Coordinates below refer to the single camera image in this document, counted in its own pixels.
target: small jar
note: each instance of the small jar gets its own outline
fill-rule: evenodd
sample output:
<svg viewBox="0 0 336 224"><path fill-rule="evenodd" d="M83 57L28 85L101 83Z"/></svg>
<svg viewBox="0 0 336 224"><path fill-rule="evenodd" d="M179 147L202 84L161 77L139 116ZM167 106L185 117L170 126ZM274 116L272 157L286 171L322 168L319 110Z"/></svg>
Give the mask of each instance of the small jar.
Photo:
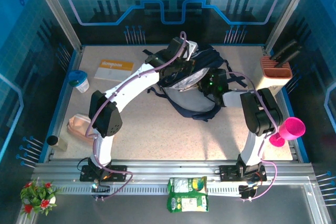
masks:
<svg viewBox="0 0 336 224"><path fill-rule="evenodd" d="M68 143L57 136L48 137L47 143L49 144L51 148L54 148L56 150L63 151L63 152L65 152L68 148Z"/></svg>

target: black cap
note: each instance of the black cap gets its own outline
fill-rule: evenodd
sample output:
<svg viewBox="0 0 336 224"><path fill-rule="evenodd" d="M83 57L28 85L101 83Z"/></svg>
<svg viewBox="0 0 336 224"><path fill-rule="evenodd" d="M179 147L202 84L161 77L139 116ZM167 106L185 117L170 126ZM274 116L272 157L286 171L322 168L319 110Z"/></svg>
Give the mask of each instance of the black cap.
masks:
<svg viewBox="0 0 336 224"><path fill-rule="evenodd" d="M47 138L47 143L49 145L55 145L58 142L58 137L57 136L50 136Z"/></svg>

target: yellow booklet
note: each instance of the yellow booklet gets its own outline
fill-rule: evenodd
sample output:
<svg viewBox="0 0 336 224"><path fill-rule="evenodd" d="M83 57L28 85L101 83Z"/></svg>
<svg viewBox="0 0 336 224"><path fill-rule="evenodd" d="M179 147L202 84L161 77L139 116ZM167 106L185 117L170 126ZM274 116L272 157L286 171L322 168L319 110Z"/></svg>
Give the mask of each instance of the yellow booklet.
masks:
<svg viewBox="0 0 336 224"><path fill-rule="evenodd" d="M134 63L120 60L101 60L95 78L112 81L123 81L128 78Z"/></svg>

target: beige bag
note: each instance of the beige bag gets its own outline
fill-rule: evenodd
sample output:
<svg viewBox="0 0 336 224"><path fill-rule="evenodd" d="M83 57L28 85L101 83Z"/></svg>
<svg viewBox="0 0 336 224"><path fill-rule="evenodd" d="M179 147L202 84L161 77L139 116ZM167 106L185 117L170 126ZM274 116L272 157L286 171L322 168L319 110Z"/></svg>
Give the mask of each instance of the beige bag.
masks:
<svg viewBox="0 0 336 224"><path fill-rule="evenodd" d="M69 119L67 128L68 132L77 137L80 140L87 142L88 144L93 144L93 139L87 138L85 136L86 130L90 124L91 120L88 116L83 114L76 114Z"/></svg>

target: black mounting plate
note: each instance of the black mounting plate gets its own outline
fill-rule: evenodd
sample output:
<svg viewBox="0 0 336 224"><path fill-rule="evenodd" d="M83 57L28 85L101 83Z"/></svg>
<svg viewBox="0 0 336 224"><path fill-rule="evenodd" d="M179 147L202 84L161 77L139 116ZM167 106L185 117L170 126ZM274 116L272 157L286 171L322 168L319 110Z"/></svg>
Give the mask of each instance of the black mounting plate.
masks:
<svg viewBox="0 0 336 224"><path fill-rule="evenodd" d="M237 166L236 165L220 165L219 166L219 172L216 174L219 174L221 177L221 182L241 182L241 181L246 181L246 182L258 182L258 181L267 181L267 175L265 171L265 167L263 165L260 166L260 170L258 174L253 173L249 176L245 177L239 177L237 175Z"/></svg>
<svg viewBox="0 0 336 224"><path fill-rule="evenodd" d="M125 165L108 165L108 169L126 171ZM126 174L112 173L112 175L106 179L105 176L109 176L109 173L103 169L94 170L90 165L83 165L80 173L79 181L81 182L93 182L95 179L101 179L102 182L125 182Z"/></svg>

